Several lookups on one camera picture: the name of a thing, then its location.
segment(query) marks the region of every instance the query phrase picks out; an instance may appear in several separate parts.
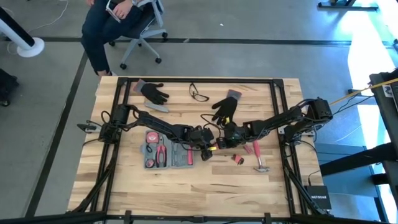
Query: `person's hand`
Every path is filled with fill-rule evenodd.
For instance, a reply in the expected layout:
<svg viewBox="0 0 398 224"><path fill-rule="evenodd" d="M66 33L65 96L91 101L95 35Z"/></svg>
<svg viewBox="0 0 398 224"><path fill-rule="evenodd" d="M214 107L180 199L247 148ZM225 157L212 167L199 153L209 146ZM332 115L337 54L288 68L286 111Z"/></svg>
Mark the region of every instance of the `person's hand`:
<svg viewBox="0 0 398 224"><path fill-rule="evenodd" d="M131 8L132 8L132 1L131 1L131 0L125 0L124 2L119 3L119 4L113 9L113 13L114 13L119 19L125 19L126 16L129 14Z"/></svg>
<svg viewBox="0 0 398 224"><path fill-rule="evenodd" d="M89 7L93 6L95 0L86 0L86 3Z"/></svg>

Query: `pliers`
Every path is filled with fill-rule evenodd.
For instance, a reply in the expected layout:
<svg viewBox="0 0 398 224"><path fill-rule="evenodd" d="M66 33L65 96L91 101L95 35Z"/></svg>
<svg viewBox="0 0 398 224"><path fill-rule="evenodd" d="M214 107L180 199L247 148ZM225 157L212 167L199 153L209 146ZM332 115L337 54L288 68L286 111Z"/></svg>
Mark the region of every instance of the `pliers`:
<svg viewBox="0 0 398 224"><path fill-rule="evenodd" d="M166 147L164 146L163 137L160 137L159 145L156 147L156 167L160 167L160 164L163 164L162 167L166 167L167 165L167 154Z"/></svg>

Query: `hammer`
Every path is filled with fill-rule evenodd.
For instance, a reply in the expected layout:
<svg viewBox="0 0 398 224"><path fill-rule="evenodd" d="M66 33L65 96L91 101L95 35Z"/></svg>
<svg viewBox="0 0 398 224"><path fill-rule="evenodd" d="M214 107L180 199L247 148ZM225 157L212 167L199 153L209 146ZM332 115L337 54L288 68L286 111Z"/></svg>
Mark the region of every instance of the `hammer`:
<svg viewBox="0 0 398 224"><path fill-rule="evenodd" d="M262 162L261 162L261 154L260 154L260 147L259 147L259 143L257 140L255 140L253 142L253 147L254 147L254 153L257 156L257 159L259 161L259 167L258 168L254 168L255 170L257 170L258 172L268 172L269 171L269 167L264 167L262 166Z"/></svg>

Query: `wooden tabletop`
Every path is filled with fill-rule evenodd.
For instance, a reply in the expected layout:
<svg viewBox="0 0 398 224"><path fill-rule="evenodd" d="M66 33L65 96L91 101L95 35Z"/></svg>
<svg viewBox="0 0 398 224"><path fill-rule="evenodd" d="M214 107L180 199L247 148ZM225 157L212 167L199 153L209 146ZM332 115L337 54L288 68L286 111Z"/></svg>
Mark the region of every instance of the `wooden tabletop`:
<svg viewBox="0 0 398 224"><path fill-rule="evenodd" d="M111 111L116 81L115 77L102 78L92 121L102 123L100 113L103 110ZM289 78L284 79L284 83L288 106L294 106L303 99L299 80ZM242 93L234 114L237 125L274 115L269 85L195 85L199 93L210 97L209 101L195 101L188 93L189 83L165 83L160 90L170 95L166 104L169 113L144 107L146 99L132 90L129 104L171 124L204 125L200 115L214 114L216 111L211 109L212 104L225 98L227 91L232 89ZM123 98L124 89L121 93L119 102ZM134 118L130 116L129 122L132 121ZM258 166L255 155L248 155L241 146L215 151L214 156L206 162L201 161L200 153L195 153L195 166L191 169L144 170L144 158L139 146L144 142L145 130L145 127L136 127L122 134L108 214L122 215L126 210L131 210L133 215L263 217L264 213L269 212L272 217L290 216L276 131L259 141L262 160L271 167L271 171L259 173L253 169ZM86 140L97 137L98 133L87 134ZM312 143L308 137L303 137L303 140ZM101 142L89 143L83 148L69 210L75 208L94 186L102 150ZM242 155L244 164L237 166L231 160L233 154ZM319 170L317 155L310 146L301 144L297 146L297 156L303 183L306 184L308 175ZM320 172L311 175L311 181L313 185L322 185ZM295 208L299 212L297 191L293 184L292 186ZM104 190L99 196L99 208L102 207L103 195Z"/></svg>

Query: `black glove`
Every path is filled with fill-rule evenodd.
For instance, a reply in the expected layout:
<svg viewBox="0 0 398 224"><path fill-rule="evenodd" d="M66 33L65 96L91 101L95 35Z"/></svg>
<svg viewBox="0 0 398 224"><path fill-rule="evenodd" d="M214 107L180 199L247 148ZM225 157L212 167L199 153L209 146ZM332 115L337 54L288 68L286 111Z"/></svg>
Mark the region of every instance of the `black glove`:
<svg viewBox="0 0 398 224"><path fill-rule="evenodd" d="M134 87L134 91L141 93L144 97L156 105L163 105L165 102L167 102L166 98L168 98L169 95L157 90L157 87L163 87L163 83L153 84L139 80L137 85Z"/></svg>
<svg viewBox="0 0 398 224"><path fill-rule="evenodd" d="M211 120L215 121L217 119L217 125L226 125L227 118L229 118L229 122L232 122L236 107L238 105L238 100L240 99L241 95L242 94L240 92L229 90L225 99L215 103L211 107L211 109L219 108Z"/></svg>

